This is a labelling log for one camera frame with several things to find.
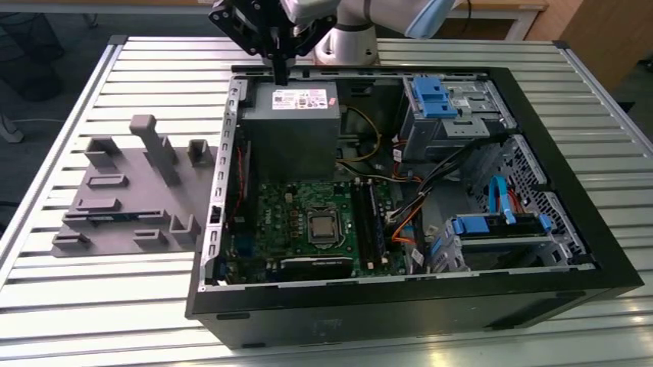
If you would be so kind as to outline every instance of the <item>blue plastic latch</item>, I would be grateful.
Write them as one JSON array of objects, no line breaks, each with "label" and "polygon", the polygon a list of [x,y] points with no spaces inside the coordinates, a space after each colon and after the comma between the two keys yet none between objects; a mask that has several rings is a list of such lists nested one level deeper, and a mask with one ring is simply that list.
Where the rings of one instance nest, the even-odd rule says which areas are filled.
[{"label": "blue plastic latch", "polygon": [[440,237],[438,237],[438,241],[435,241],[432,246],[430,247],[430,256],[435,255],[435,252],[438,251],[439,246],[442,246],[442,238]]},{"label": "blue plastic latch", "polygon": [[464,227],[462,226],[462,222],[458,219],[451,219],[452,232],[459,235],[464,233]]},{"label": "blue plastic latch", "polygon": [[464,233],[489,233],[486,219],[482,216],[459,216],[458,220],[462,221],[464,227]]},{"label": "blue plastic latch", "polygon": [[422,113],[427,119],[454,118],[458,111],[448,103],[448,93],[439,79],[432,76],[418,76],[412,79],[412,92],[422,104]]},{"label": "blue plastic latch", "polygon": [[549,233],[551,231],[551,220],[546,214],[539,214],[539,222],[542,223],[543,232]]}]

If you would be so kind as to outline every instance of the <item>power supply label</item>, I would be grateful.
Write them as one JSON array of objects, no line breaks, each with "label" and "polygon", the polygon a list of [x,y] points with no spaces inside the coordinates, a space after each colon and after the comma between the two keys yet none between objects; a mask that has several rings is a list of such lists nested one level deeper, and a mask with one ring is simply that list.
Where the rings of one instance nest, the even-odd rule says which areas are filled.
[{"label": "power supply label", "polygon": [[276,89],[272,109],[327,109],[326,89]]}]

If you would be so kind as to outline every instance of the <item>green motherboard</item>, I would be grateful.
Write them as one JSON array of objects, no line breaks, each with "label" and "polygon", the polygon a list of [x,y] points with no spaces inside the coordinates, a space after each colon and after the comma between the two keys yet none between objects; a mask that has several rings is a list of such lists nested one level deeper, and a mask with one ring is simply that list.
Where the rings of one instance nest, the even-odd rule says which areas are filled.
[{"label": "green motherboard", "polygon": [[[270,270],[274,270],[270,267],[275,266],[271,259],[295,257],[351,258],[351,278],[404,274],[400,247],[383,254],[382,264],[360,263],[351,185],[354,183],[348,182],[259,185],[256,233],[252,238],[240,236],[233,241],[236,248],[251,248],[247,256],[240,256],[240,281],[274,281],[270,279]],[[374,183],[374,196],[376,210],[383,214],[392,209],[390,186],[384,181]],[[266,260],[247,261],[247,258]]]}]

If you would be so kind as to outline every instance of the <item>ram slot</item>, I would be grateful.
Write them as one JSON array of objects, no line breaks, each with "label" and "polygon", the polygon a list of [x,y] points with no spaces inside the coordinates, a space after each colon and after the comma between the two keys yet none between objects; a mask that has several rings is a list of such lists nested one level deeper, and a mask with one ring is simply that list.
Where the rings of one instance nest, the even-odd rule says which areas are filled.
[{"label": "ram slot", "polygon": [[352,183],[350,188],[360,267],[371,270],[380,263],[384,252],[383,224],[374,199],[374,187],[368,183]]}]

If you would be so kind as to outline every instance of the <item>cpu socket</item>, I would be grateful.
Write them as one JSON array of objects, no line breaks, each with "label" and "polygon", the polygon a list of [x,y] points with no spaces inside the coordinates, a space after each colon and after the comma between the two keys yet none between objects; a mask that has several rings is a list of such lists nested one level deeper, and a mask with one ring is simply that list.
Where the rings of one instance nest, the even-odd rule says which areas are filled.
[{"label": "cpu socket", "polygon": [[339,247],[344,237],[339,227],[336,209],[310,209],[306,213],[308,219],[308,242],[319,249]]}]

